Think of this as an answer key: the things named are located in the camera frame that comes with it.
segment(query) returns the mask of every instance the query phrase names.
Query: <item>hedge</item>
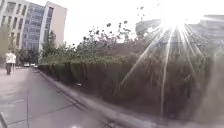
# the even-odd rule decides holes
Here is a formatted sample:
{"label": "hedge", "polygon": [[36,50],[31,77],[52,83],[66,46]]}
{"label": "hedge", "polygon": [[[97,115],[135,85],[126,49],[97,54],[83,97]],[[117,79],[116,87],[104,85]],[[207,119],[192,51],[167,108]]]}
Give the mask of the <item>hedge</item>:
{"label": "hedge", "polygon": [[169,59],[163,86],[164,60],[136,60],[97,57],[41,64],[38,68],[62,82],[81,83],[82,88],[107,102],[155,115],[160,114],[164,87],[162,106],[166,117],[178,117],[196,86],[206,87],[211,68],[211,59],[207,57]]}

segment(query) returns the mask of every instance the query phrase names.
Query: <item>sidewalk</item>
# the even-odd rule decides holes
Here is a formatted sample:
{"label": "sidewalk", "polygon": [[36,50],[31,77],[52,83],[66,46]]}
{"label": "sidewalk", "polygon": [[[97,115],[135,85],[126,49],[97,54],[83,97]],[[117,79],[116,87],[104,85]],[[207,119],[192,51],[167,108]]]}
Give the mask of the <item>sidewalk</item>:
{"label": "sidewalk", "polygon": [[0,68],[0,111],[9,128],[109,128],[32,69]]}

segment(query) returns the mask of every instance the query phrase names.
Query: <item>sky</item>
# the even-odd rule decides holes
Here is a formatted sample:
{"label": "sky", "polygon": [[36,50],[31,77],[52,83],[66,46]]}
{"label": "sky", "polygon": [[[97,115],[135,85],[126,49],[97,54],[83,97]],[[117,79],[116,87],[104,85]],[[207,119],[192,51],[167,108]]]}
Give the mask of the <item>sky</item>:
{"label": "sky", "polygon": [[[47,0],[28,0],[45,5]],[[203,14],[224,14],[223,0],[49,0],[68,9],[65,41],[79,44],[93,27],[105,29],[107,23],[117,27],[128,20],[133,29],[140,21],[137,7],[145,6],[147,19],[188,17],[198,20]]]}

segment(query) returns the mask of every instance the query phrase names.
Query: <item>pedestrian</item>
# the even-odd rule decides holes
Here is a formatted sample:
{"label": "pedestrian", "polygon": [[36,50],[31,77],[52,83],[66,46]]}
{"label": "pedestrian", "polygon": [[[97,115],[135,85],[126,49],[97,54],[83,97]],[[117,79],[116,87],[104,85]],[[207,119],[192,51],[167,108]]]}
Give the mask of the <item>pedestrian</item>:
{"label": "pedestrian", "polygon": [[13,62],[13,55],[11,53],[11,50],[9,50],[6,54],[5,54],[5,67],[6,67],[6,72],[7,75],[10,75],[11,73],[11,68],[12,68],[12,62]]}
{"label": "pedestrian", "polygon": [[13,70],[13,73],[14,73],[15,69],[16,69],[16,55],[15,55],[15,53],[12,54],[12,57],[13,57],[12,70]]}

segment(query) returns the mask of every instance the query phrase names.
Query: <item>white shirt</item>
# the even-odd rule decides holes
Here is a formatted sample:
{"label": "white shirt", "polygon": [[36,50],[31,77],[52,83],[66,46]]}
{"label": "white shirt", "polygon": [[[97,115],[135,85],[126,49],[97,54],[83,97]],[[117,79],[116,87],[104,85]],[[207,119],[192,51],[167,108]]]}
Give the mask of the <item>white shirt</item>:
{"label": "white shirt", "polygon": [[6,63],[13,63],[13,54],[12,53],[6,53],[5,58],[6,58]]}
{"label": "white shirt", "polygon": [[15,64],[16,63],[16,55],[12,54],[12,57],[13,57],[13,63]]}

